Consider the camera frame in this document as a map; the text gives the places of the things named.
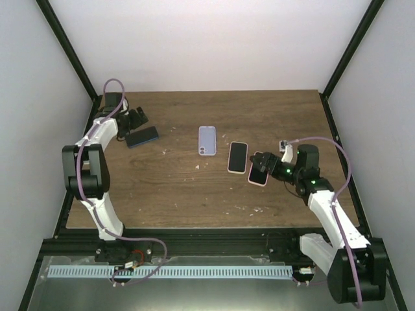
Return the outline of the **blue black phone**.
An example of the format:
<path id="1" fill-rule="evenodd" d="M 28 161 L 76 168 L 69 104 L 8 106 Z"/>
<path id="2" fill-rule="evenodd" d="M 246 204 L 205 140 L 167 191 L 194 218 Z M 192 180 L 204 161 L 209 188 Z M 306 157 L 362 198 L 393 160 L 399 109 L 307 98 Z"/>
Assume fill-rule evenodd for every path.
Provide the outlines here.
<path id="1" fill-rule="evenodd" d="M 159 138 L 158 131 L 155 126 L 151 126 L 126 136 L 126 145 L 129 148 L 154 141 Z"/>

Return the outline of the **lavender phone case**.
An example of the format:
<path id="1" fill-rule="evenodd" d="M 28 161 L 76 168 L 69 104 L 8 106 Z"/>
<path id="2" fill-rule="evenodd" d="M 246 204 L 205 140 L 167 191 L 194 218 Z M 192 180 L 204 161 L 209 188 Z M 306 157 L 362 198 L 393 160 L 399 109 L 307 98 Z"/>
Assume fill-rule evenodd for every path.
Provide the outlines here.
<path id="1" fill-rule="evenodd" d="M 200 126 L 198 129 L 198 154 L 200 156 L 215 156 L 217 153 L 216 128 Z"/>

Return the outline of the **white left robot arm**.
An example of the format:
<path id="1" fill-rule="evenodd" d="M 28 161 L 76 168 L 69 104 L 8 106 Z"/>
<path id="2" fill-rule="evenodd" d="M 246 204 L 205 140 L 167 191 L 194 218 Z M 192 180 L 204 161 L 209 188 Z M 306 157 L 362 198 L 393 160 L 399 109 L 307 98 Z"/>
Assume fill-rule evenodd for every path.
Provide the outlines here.
<path id="1" fill-rule="evenodd" d="M 66 190 L 88 210 L 99 238 L 113 241 L 110 255 L 124 262 L 132 256 L 133 247 L 118 239 L 125 226 L 110 199 L 110 172 L 104 151 L 112 139 L 124 141 L 147 123 L 148 118 L 142 109 L 129 108 L 128 99 L 120 92 L 107 93 L 103 99 L 103 107 L 94 116 L 91 128 L 83 138 L 62 148 L 64 183 Z"/>

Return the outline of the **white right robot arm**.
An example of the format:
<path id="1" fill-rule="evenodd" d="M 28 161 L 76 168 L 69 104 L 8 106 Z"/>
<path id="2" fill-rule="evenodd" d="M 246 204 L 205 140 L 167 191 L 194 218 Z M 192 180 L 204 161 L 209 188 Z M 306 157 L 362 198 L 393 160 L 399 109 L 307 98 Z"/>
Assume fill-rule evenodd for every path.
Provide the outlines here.
<path id="1" fill-rule="evenodd" d="M 326 275 L 338 304 L 380 301 L 386 294 L 387 255 L 353 225 L 330 182 L 320 175 L 318 147 L 284 146 L 281 157 L 265 152 L 250 156 L 252 166 L 276 180 L 294 185 L 297 195 L 320 221 L 325 235 L 309 233 L 288 245 L 292 259 L 309 257 Z"/>

